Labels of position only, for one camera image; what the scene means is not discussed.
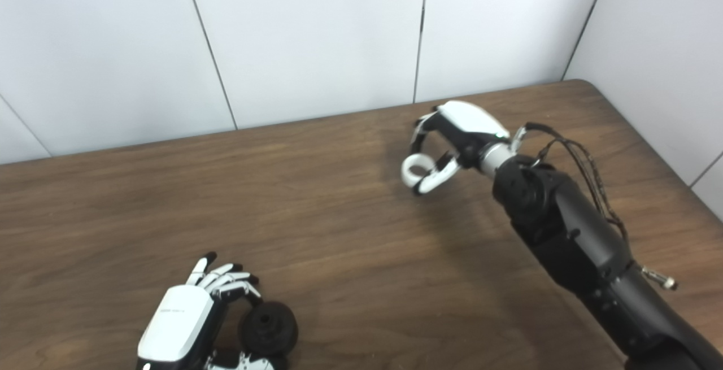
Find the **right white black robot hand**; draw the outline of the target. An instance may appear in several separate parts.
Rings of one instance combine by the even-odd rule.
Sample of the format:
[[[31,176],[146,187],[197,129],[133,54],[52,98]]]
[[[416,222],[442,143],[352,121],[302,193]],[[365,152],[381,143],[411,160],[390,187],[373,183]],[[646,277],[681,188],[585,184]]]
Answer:
[[[437,160],[423,153],[426,137],[434,132],[452,146]],[[451,100],[416,121],[401,179],[414,194],[424,195],[462,169],[494,179],[499,167],[515,156],[511,136],[496,118],[478,105]]]

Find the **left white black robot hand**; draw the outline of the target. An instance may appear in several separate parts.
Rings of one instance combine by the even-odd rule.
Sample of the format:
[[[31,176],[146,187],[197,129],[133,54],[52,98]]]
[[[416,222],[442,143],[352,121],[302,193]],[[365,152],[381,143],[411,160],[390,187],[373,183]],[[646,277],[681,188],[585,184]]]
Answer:
[[[287,369],[299,339],[291,308],[264,300],[260,280],[241,264],[211,269],[213,251],[194,265],[188,279],[165,291],[137,347],[137,369]],[[240,349],[220,349],[230,304],[245,299],[250,310],[237,327]]]

